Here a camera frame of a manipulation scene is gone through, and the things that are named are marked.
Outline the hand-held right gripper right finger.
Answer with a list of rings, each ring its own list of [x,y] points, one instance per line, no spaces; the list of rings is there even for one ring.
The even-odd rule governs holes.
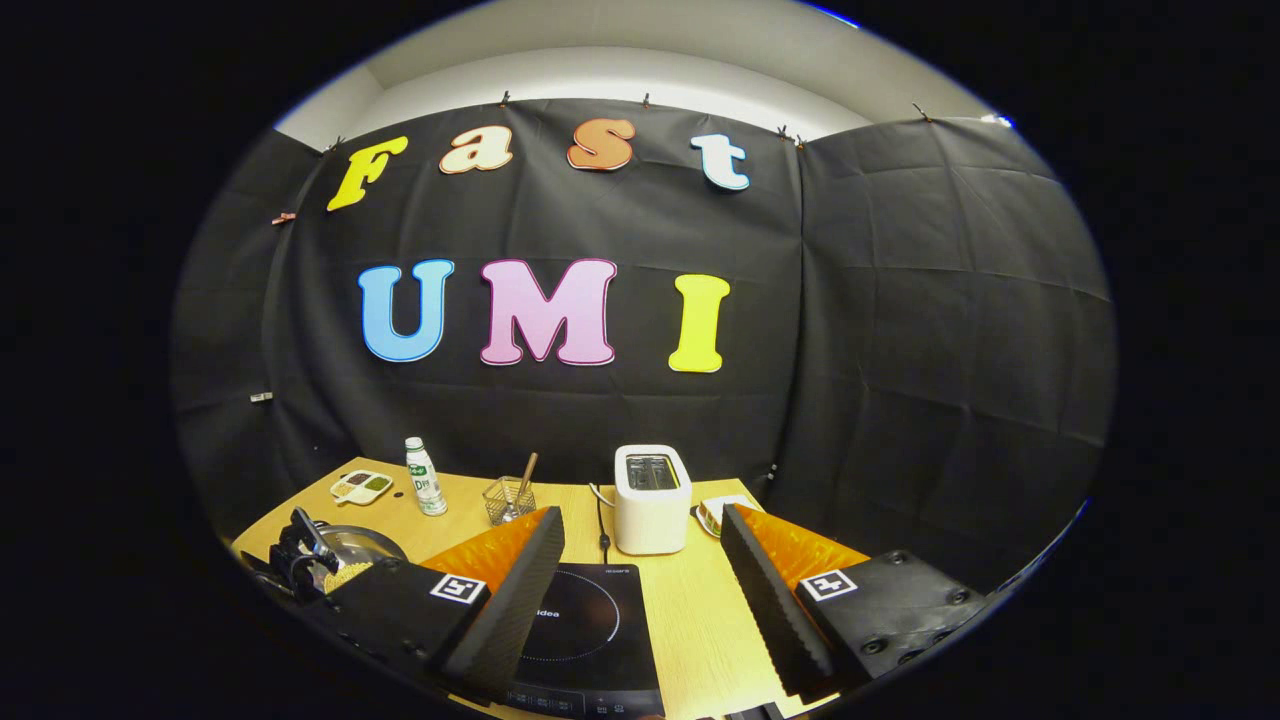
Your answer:
[[[924,655],[989,601],[906,550],[867,556],[730,503],[721,546],[786,694],[855,691]]]

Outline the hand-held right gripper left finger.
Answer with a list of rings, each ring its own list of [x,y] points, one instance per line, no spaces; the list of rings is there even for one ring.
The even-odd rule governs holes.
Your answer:
[[[563,548],[561,510],[539,509],[421,564],[378,560],[298,615],[422,691],[503,702]]]

